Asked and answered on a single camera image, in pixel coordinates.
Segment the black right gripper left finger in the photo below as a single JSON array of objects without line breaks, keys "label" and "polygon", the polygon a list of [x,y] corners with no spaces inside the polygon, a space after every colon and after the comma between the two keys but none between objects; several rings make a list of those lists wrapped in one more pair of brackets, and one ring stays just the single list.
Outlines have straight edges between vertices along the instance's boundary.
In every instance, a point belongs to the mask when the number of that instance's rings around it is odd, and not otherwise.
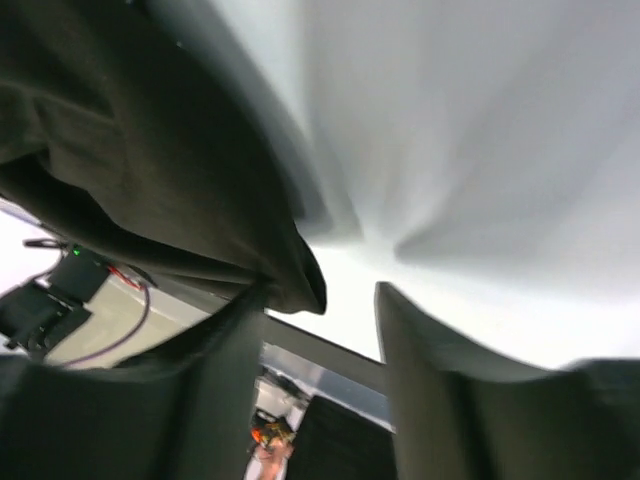
[{"label": "black right gripper left finger", "polygon": [[266,288],[110,369],[1,359],[5,479],[240,479]]}]

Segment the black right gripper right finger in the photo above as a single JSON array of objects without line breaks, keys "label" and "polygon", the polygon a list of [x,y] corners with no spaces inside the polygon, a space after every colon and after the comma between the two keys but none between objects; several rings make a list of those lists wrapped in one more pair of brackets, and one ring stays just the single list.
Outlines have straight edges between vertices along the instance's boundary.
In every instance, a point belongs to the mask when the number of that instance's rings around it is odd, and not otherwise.
[{"label": "black right gripper right finger", "polygon": [[389,283],[375,314],[403,479],[635,479],[639,363],[562,370],[501,355]]}]

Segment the black t-shirt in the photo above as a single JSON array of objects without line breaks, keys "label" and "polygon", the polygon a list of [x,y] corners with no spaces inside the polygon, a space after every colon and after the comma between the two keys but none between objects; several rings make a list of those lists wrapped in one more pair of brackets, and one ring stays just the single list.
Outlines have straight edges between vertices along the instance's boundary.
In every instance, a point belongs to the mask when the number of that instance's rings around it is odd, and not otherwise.
[{"label": "black t-shirt", "polygon": [[1,193],[61,235],[231,298],[321,314],[321,269],[228,86],[122,1],[1,5]]}]

